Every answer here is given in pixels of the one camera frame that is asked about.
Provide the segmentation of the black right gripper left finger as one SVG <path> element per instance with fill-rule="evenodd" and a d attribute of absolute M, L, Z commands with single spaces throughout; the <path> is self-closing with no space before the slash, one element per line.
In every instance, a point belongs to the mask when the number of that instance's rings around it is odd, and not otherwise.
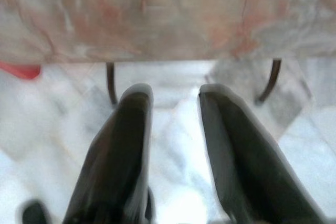
<path fill-rule="evenodd" d="M 88 149 L 64 223 L 151 223 L 152 109 L 148 84 L 124 92 Z"/>

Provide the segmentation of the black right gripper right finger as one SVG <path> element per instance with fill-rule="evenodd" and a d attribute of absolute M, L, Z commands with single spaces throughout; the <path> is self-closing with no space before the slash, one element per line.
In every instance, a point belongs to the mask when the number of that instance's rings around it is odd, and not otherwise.
<path fill-rule="evenodd" d="M 233 223 L 323 223 L 275 140 L 243 100 L 220 84 L 198 94 L 217 197 Z"/>

